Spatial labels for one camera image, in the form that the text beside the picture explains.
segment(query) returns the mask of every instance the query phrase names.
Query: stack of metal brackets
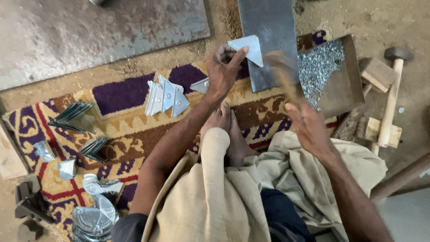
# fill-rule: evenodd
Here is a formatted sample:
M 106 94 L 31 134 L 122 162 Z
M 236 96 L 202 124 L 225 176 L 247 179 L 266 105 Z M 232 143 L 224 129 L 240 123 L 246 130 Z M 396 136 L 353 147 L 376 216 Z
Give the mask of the stack of metal brackets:
M 146 104 L 145 114 L 152 116 L 158 112 L 165 112 L 172 108 L 172 118 L 177 117 L 188 107 L 190 102 L 184 95 L 184 88 L 181 85 L 173 84 L 164 76 L 158 76 L 159 83 L 148 81 L 149 99 Z
M 76 176 L 76 156 L 62 161 L 57 165 L 57 170 L 60 171 L 61 180 L 70 180 Z
M 85 117 L 85 112 L 92 107 L 91 104 L 84 103 L 81 100 L 70 104 L 66 110 L 60 113 L 47 124 L 49 126 L 60 127 L 63 129 L 73 130 L 78 133 L 92 133 L 95 130 L 92 123 Z
M 97 137 L 90 141 L 88 141 L 85 145 L 83 145 L 79 152 L 82 153 L 83 156 L 90 158 L 92 160 L 105 163 L 108 160 L 103 159 L 102 157 L 98 156 L 97 153 L 100 150 L 100 148 L 106 143 L 108 139 L 103 137 Z
M 101 182 L 98 180 L 97 176 L 94 174 L 85 174 L 83 176 L 83 188 L 85 191 L 91 195 L 103 193 L 110 193 L 112 195 L 117 195 L 120 193 L 121 188 L 123 187 L 122 182 L 120 180 L 112 180 L 108 182 Z
M 75 242 L 104 242 L 120 215 L 115 206 L 102 194 L 92 195 L 94 206 L 76 207 L 72 212 L 72 233 Z

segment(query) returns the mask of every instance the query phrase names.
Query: motion blur hand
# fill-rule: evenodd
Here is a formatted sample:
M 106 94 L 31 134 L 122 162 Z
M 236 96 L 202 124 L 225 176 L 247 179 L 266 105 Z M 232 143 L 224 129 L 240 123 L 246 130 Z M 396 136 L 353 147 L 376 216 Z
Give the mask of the motion blur hand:
M 300 104 L 299 112 L 291 103 L 285 110 L 293 120 L 294 130 L 301 146 L 314 155 L 321 163 L 335 160 L 339 152 L 333 146 L 324 123 L 324 117 L 312 109 L 306 100 Z
M 239 51 L 224 44 L 217 48 L 207 59 L 210 85 L 206 97 L 212 101 L 222 101 L 233 87 L 240 63 L 246 58 L 249 47 Z

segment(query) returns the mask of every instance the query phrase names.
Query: concrete floor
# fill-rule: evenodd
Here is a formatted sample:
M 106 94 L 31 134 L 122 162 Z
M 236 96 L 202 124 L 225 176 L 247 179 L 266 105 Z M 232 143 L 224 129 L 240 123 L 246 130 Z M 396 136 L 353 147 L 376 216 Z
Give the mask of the concrete floor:
M 381 149 L 386 160 L 387 177 L 404 168 L 426 152 L 430 152 L 430 2 L 420 0 L 296 0 L 297 34 L 324 29 L 332 38 L 353 34 L 357 55 L 384 59 L 384 51 L 391 46 L 412 50 L 415 59 L 403 70 L 398 107 L 394 124 L 403 128 L 398 149 Z M 104 66 L 41 81 L 23 87 L 0 92 L 0 112 L 9 112 L 26 105 L 41 102 L 50 97 L 74 93 L 81 89 L 121 81 L 157 69 L 172 68 L 203 59 L 214 48 L 228 40 L 241 37 L 240 19 L 235 0 L 209 0 L 214 34 L 205 40 L 183 44 L 117 61 Z M 370 92 L 366 101 L 365 115 L 382 118 L 386 95 Z M 430 176 L 417 178 L 406 189 L 416 189 L 430 184 Z M 16 240 L 16 229 L 21 221 L 13 218 L 15 207 L 14 184 L 0 181 L 0 236 L 6 241 Z

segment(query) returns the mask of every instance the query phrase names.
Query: toe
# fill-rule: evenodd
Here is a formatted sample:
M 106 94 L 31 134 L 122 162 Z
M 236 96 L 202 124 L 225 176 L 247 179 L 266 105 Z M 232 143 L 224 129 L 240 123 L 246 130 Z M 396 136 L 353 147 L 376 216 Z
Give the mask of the toe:
M 231 119 L 231 121 L 233 122 L 233 121 L 236 121 L 236 114 L 234 114 L 234 110 L 230 110 L 230 119 Z
M 227 102 L 221 104 L 221 113 L 223 118 L 230 118 L 230 106 Z

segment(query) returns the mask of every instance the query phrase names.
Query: sleeve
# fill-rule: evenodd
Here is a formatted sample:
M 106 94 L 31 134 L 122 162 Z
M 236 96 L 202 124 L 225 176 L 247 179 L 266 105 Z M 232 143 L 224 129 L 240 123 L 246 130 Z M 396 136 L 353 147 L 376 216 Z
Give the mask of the sleeve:
M 112 242 L 140 242 L 148 216 L 129 214 L 118 220 L 112 228 Z

